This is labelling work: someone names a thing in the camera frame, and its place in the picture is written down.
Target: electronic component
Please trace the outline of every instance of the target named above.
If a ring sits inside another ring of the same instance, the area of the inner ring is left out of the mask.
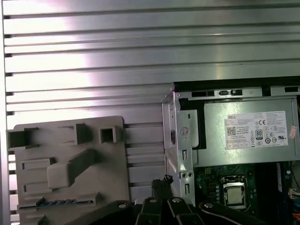
[[[258,216],[254,164],[197,168],[195,179],[199,196]]]
[[[246,185],[247,179],[243,175],[221,177],[223,185],[224,205],[236,210],[247,208]]]

